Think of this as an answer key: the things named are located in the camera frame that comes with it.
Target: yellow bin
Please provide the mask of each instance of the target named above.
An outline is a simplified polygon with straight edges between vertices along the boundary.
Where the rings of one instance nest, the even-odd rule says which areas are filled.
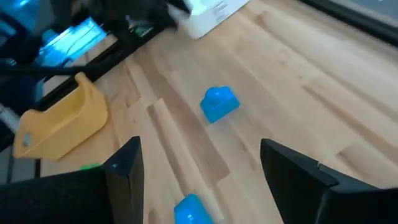
[[[105,125],[105,97],[83,73],[75,80],[78,87],[47,111],[22,115],[14,157],[59,159]]]

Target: green object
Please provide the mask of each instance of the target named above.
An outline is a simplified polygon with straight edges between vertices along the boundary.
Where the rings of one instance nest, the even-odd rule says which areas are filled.
[[[90,165],[82,165],[80,167],[80,170],[91,169],[91,168],[94,168],[94,167],[99,167],[100,165],[101,164],[99,164],[99,163],[94,163],[94,164],[90,164]]]

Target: blue plastic block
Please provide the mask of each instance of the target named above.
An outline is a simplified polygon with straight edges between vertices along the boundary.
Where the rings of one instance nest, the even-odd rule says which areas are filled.
[[[211,87],[206,91],[200,107],[209,122],[214,123],[240,105],[238,99],[228,86]]]
[[[194,194],[186,196],[174,208],[175,224],[214,224],[210,215]]]

